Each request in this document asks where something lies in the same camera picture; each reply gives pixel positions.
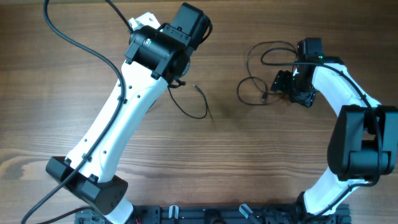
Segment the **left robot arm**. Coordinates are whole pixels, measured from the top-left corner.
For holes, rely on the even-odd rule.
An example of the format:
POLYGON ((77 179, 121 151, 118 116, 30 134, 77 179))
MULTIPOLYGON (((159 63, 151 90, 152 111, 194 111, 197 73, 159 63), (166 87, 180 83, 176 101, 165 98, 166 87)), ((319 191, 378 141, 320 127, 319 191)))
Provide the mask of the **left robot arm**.
POLYGON ((145 13, 125 25, 131 36, 111 95, 84 138, 46 166, 61 187, 111 223, 126 223, 134 211, 125 196, 127 182, 116 175, 126 144, 156 99, 183 86, 192 53, 213 28, 202 10, 188 3, 171 23, 145 13))

